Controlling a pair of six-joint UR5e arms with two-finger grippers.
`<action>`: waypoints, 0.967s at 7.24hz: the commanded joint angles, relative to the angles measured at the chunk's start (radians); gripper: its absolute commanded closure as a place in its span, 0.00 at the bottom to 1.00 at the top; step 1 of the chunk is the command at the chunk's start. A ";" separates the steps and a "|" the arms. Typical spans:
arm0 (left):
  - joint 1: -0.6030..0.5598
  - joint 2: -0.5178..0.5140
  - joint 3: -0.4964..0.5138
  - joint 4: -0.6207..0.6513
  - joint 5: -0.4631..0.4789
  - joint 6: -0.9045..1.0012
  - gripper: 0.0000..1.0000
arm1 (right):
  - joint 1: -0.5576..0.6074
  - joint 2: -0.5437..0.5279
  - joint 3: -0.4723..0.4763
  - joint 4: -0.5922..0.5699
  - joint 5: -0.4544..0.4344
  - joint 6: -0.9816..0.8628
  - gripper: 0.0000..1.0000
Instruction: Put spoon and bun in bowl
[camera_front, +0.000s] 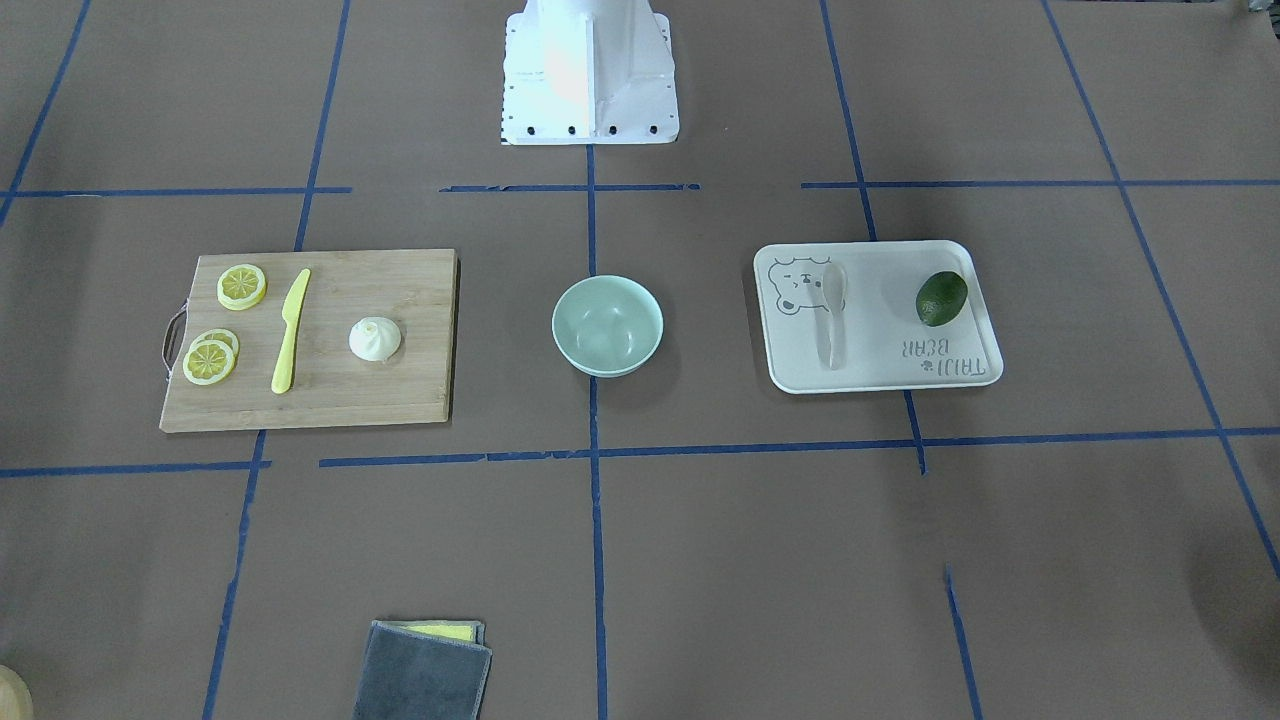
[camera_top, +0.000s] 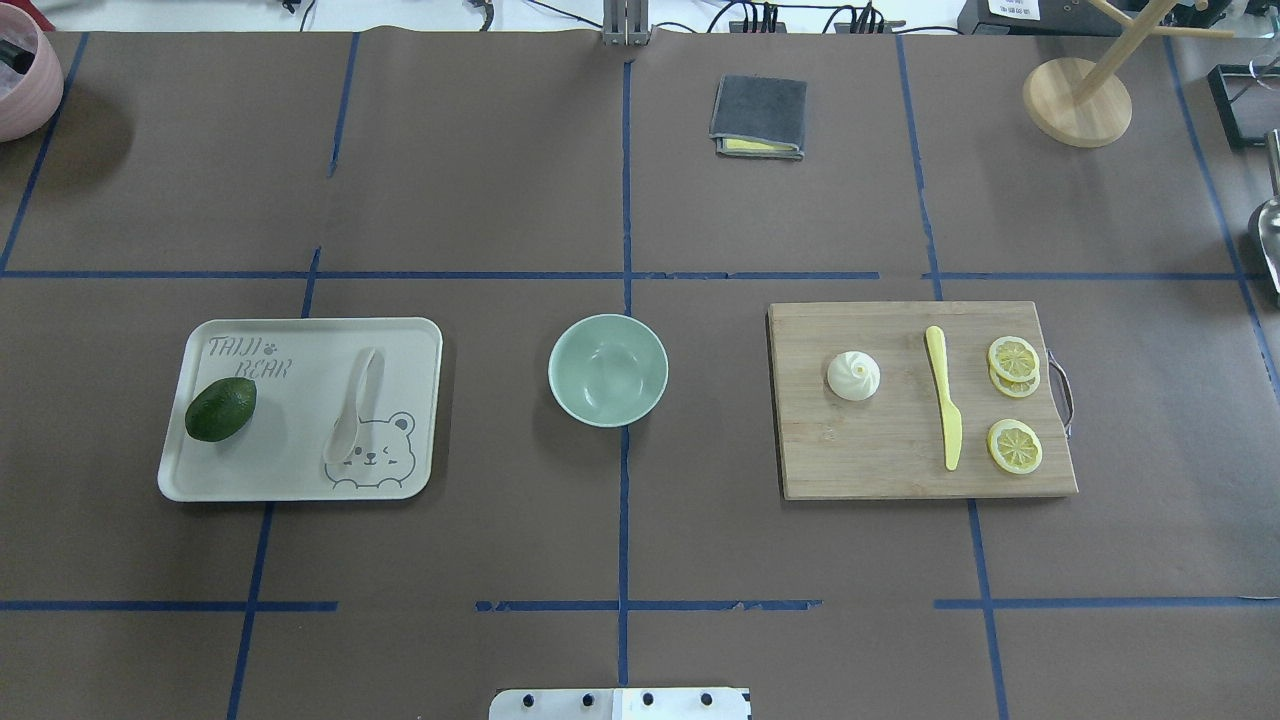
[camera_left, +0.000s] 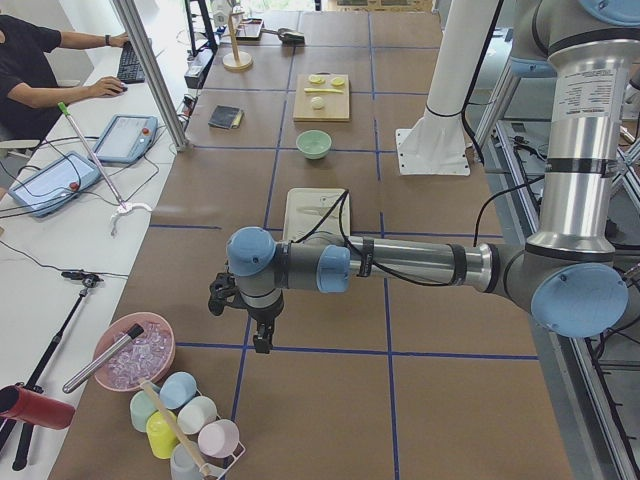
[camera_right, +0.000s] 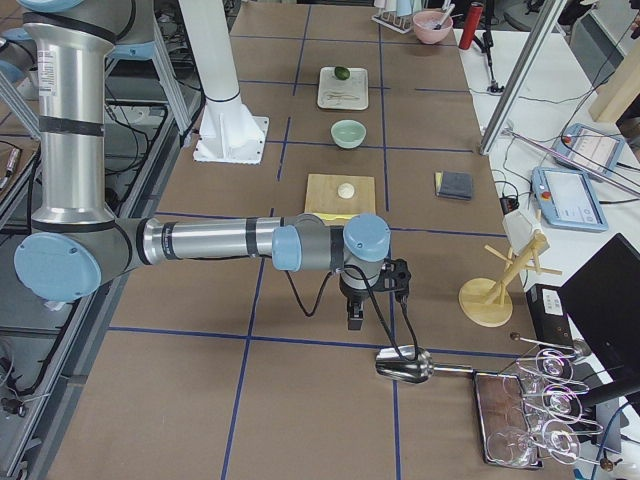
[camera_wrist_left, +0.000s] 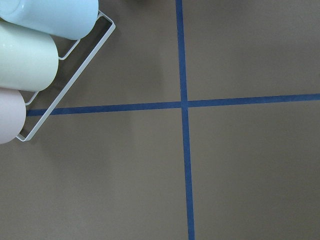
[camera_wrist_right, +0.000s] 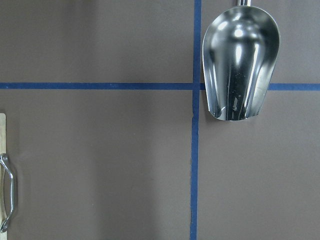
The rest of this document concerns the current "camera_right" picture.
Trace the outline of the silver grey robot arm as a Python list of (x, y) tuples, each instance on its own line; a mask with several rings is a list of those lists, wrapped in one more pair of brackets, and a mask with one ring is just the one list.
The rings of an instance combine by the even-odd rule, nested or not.
[(143, 265), (263, 257), (286, 273), (338, 274), (353, 330), (364, 302), (377, 293), (390, 291), (406, 303), (408, 268), (389, 258), (390, 229), (371, 213), (343, 226), (312, 214), (199, 223), (115, 216), (105, 200), (105, 60), (119, 46), (153, 43), (153, 5), (27, 1), (23, 7), (37, 46), (43, 187), (14, 266), (32, 292), (72, 302)]

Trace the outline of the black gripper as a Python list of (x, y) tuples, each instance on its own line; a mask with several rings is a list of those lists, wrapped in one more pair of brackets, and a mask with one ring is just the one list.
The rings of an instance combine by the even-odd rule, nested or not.
[(347, 301), (347, 328), (359, 331), (364, 320), (363, 304), (372, 292), (392, 292), (398, 302), (406, 300), (410, 292), (411, 273), (401, 258), (386, 258), (365, 262), (352, 258), (340, 273), (340, 291)]

